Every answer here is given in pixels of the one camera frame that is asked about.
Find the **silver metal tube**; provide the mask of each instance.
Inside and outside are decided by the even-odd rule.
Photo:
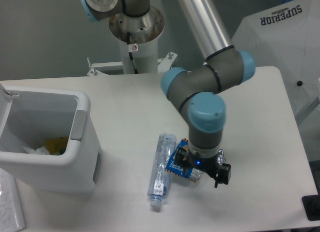
[[[213,0],[178,1],[204,58],[232,45]]]

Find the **metal bracket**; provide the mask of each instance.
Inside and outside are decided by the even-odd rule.
[[[172,64],[177,56],[177,54],[169,52],[165,58],[158,59],[158,73],[168,71],[172,67]],[[87,57],[87,62],[89,66],[89,72],[87,73],[88,76],[108,75],[102,73],[101,71],[117,71],[123,69],[123,64],[121,61],[91,63],[89,57]]]

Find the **blue package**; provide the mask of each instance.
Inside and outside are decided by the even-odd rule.
[[[186,150],[189,150],[189,145],[188,145],[188,140],[186,138],[183,138],[178,146],[176,147],[175,151],[173,154],[170,156],[170,159],[165,167],[165,170],[171,173],[174,173],[177,176],[181,176],[183,178],[186,178],[192,182],[197,182],[200,179],[202,171],[197,170],[195,168],[189,169],[186,175],[184,175],[184,171],[180,166],[177,166],[175,164],[175,157],[176,157],[176,152],[178,148],[183,147]]]

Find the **light blue joint cap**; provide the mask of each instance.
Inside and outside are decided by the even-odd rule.
[[[222,130],[226,122],[226,105],[220,96],[201,92],[191,99],[188,117],[198,130],[215,133]]]
[[[180,72],[183,72],[183,71],[186,71],[186,70],[183,69],[182,67],[174,67],[166,71],[166,73],[163,75],[161,80],[161,89],[167,97],[168,97],[169,87],[172,81]]]
[[[248,81],[252,78],[256,71],[256,63],[251,54],[247,51],[239,51],[243,60],[243,77],[242,82]]]
[[[86,4],[86,0],[80,0],[80,1],[81,1],[81,3],[82,3],[82,6],[83,6],[83,8],[84,8],[84,10],[85,10],[85,12],[86,12],[86,14],[87,14],[87,16],[88,16],[89,19],[90,19],[90,21],[92,21],[92,22],[98,21],[98,20],[92,15],[92,13],[90,12],[90,10],[89,10],[89,8],[88,8],[88,6],[87,6],[87,4]]]

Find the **trash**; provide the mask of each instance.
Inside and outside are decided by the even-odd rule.
[[[170,155],[176,148],[177,138],[172,134],[160,134],[155,151],[152,173],[147,195],[150,205],[160,209],[162,201],[168,196],[170,173],[165,171]]]
[[[50,155],[50,152],[46,149],[45,146],[42,146],[36,150],[23,146],[24,150],[29,154],[35,155]]]
[[[174,173],[177,176],[181,176],[183,178],[186,178],[192,182],[197,182],[200,179],[202,171],[197,170],[195,168],[189,169],[186,175],[184,175],[184,171],[180,166],[177,166],[175,164],[175,156],[178,148],[183,147],[186,150],[189,150],[189,144],[188,140],[186,138],[183,138],[178,146],[176,147],[173,154],[170,156],[170,159],[165,167],[165,170],[171,173]]]
[[[42,146],[36,150],[26,146],[23,146],[23,149],[29,154],[59,156],[66,151],[68,139],[69,137],[49,139],[45,141],[45,146]]]
[[[59,137],[56,139],[49,139],[45,141],[45,147],[50,152],[50,155],[62,155],[67,148],[69,137]]]

